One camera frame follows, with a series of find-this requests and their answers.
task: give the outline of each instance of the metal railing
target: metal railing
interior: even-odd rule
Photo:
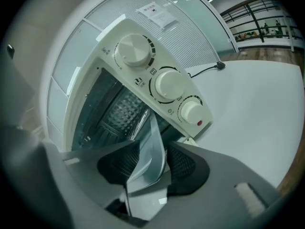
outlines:
[[[298,28],[289,23],[292,18],[291,16],[286,15],[286,12],[283,12],[282,15],[275,15],[263,18],[256,18],[255,16],[255,14],[259,12],[269,12],[271,10],[283,11],[284,9],[282,4],[278,0],[247,0],[233,6],[230,9],[227,9],[220,15],[228,24],[231,31],[233,28],[236,28],[237,31],[237,28],[240,26],[253,22],[255,23],[255,26],[253,26],[253,28],[237,32],[233,31],[232,33],[235,37],[236,42],[242,42],[245,40],[251,40],[256,38],[260,38],[262,42],[264,42],[264,38],[291,38],[295,40],[303,40],[301,33],[297,35],[295,32],[296,30],[298,30]],[[236,24],[241,18],[244,17],[249,17],[249,20]],[[268,19],[283,19],[282,24],[284,21],[285,25],[282,25],[281,23],[277,22],[275,26],[268,26],[266,23],[264,26],[259,26],[259,21],[264,21]],[[232,22],[235,22],[235,25],[230,27],[229,24],[232,24]]]

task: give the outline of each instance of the control knob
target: control knob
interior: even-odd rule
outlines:
[[[201,125],[204,117],[204,107],[195,101],[188,101],[181,109],[181,116],[190,124]]]
[[[156,80],[156,90],[159,95],[166,99],[176,99],[180,97],[185,88],[184,77],[175,70],[161,73]]]
[[[118,54],[130,67],[143,65],[150,55],[150,46],[145,37],[140,34],[124,36],[118,45]]]

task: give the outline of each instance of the white label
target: white label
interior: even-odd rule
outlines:
[[[164,11],[164,9],[155,2],[151,2],[150,4],[137,9],[137,11],[144,14],[147,18],[150,18],[153,15]]]
[[[159,25],[161,28],[164,28],[165,26],[176,20],[176,18],[166,10],[152,16],[150,19],[157,25]]]
[[[151,2],[139,9],[138,12],[144,14],[148,19],[151,19],[161,28],[164,28],[168,24],[176,20],[176,18],[171,15],[166,9],[162,8],[155,2]]]

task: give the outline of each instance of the railing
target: railing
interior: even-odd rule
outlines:
[[[291,16],[278,0],[247,0],[220,15],[228,24],[236,42],[258,38],[262,42],[265,41],[264,38],[304,40],[298,27],[293,25]],[[255,25],[245,29],[250,23]]]

